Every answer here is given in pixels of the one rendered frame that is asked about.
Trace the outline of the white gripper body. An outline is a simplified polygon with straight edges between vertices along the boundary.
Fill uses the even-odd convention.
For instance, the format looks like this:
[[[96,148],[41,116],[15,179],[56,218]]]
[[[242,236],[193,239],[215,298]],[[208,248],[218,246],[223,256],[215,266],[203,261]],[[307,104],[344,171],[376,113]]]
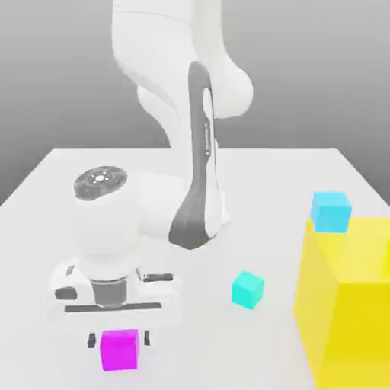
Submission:
[[[58,325],[74,331],[152,330],[177,325],[178,304],[133,303],[115,310],[103,310],[96,305],[65,305],[57,310],[56,320]]]

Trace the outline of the small magenta cube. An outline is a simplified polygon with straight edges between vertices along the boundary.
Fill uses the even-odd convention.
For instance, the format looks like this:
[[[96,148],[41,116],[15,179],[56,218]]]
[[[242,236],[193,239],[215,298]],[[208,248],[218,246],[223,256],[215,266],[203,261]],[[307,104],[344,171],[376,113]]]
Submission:
[[[136,370],[139,365],[137,329],[104,331],[100,343],[103,371]]]

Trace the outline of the small turquoise cube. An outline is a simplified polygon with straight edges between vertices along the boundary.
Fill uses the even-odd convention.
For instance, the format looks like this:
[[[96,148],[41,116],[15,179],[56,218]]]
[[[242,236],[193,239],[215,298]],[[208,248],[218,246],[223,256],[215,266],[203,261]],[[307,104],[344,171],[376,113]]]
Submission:
[[[264,294],[264,278],[242,271],[232,282],[231,300],[241,307],[253,310]]]

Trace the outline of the small light blue cube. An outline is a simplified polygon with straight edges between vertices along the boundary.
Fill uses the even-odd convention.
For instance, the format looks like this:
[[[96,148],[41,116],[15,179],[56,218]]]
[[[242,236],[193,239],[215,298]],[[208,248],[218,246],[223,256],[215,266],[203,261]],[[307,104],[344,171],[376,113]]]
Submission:
[[[316,232],[345,234],[350,224],[352,206],[344,192],[315,191],[310,219]]]

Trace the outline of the large yellow box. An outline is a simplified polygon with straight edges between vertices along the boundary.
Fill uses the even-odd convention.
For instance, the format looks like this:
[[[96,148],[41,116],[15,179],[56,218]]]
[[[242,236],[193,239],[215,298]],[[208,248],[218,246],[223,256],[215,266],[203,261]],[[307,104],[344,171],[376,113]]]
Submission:
[[[318,388],[390,389],[390,218],[306,223],[294,315]]]

